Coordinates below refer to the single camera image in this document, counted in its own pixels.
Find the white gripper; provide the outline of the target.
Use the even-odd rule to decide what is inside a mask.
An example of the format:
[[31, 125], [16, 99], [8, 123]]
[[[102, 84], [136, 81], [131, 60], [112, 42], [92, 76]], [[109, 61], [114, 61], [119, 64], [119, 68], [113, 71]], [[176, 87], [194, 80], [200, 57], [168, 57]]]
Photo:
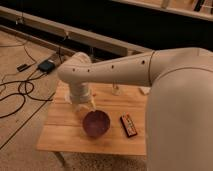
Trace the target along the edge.
[[76, 112], [83, 109], [87, 111], [95, 111], [96, 105], [92, 100], [92, 92], [88, 83], [69, 84], [69, 92], [65, 95], [65, 100], [69, 103], [78, 104], [75, 108]]

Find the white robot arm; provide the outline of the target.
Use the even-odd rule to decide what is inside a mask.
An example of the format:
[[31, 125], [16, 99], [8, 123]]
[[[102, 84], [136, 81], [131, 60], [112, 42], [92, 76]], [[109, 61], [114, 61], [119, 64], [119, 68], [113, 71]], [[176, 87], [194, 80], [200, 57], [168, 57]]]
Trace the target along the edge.
[[90, 99], [90, 82], [148, 87], [147, 171], [213, 171], [212, 51], [157, 50], [97, 63], [78, 52], [58, 76], [77, 103]]

